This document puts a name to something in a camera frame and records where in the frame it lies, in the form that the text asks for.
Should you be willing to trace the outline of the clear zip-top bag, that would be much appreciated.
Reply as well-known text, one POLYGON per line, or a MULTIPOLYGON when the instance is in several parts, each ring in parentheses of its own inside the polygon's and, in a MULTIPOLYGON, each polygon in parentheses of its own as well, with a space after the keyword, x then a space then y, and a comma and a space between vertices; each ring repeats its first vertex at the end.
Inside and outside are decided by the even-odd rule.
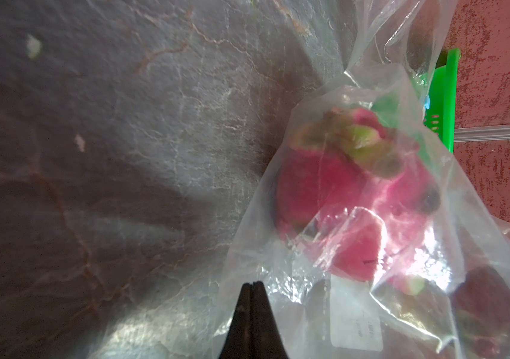
POLYGON ((424 105, 454 1, 357 1, 230 246, 214 358, 510 358, 510 225, 424 105))

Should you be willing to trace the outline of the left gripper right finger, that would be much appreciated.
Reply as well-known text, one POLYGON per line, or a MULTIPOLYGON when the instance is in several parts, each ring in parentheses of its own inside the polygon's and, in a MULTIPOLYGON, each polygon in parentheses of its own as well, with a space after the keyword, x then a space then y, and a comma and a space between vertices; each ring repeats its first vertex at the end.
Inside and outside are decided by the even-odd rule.
POLYGON ((253 283, 251 290, 251 354, 252 358, 288 359, 265 286, 260 281, 253 283))

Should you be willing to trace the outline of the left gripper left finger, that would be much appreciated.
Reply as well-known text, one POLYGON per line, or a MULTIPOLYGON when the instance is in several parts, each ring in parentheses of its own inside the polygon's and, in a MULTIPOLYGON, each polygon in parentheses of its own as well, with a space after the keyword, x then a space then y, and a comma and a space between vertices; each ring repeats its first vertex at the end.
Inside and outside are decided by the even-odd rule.
POLYGON ((243 284, 219 359, 251 358, 252 284, 243 284))

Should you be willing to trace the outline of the dragon fruit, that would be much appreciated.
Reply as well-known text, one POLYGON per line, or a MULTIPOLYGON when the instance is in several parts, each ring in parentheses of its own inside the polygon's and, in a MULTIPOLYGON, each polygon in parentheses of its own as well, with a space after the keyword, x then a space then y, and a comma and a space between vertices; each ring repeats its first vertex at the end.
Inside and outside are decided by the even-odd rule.
POLYGON ((287 145, 275 193, 281 239, 327 271, 360 282, 412 263, 441 205, 415 140, 357 107, 325 112, 287 145))

